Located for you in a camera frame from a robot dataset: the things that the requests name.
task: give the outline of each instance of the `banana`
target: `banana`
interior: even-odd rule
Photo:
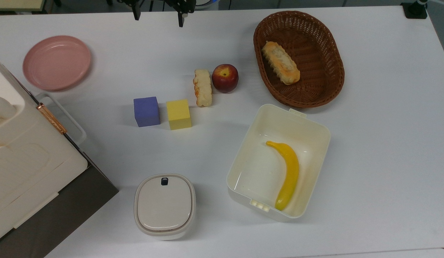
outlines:
[[[276,209],[282,211],[287,207],[290,199],[292,199],[297,180],[299,179],[299,159],[294,150],[285,143],[276,143],[269,140],[266,142],[266,145],[276,149],[286,161],[286,179],[282,184],[274,205]]]

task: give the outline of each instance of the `yellow block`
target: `yellow block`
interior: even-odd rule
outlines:
[[[187,99],[166,102],[171,130],[192,127]]]

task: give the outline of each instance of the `blue cube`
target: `blue cube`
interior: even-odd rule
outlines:
[[[134,118],[139,127],[160,124],[157,98],[134,99]]]

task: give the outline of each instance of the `bread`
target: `bread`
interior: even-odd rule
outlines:
[[[266,41],[262,53],[282,83],[291,85],[300,80],[300,71],[297,69],[297,65],[276,42]]]
[[[193,83],[195,85],[196,105],[210,106],[212,104],[212,87],[209,71],[196,69]]]

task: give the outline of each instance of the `white lid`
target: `white lid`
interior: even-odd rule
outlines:
[[[191,186],[180,175],[156,175],[138,189],[137,219],[147,230],[182,227],[192,213]]]

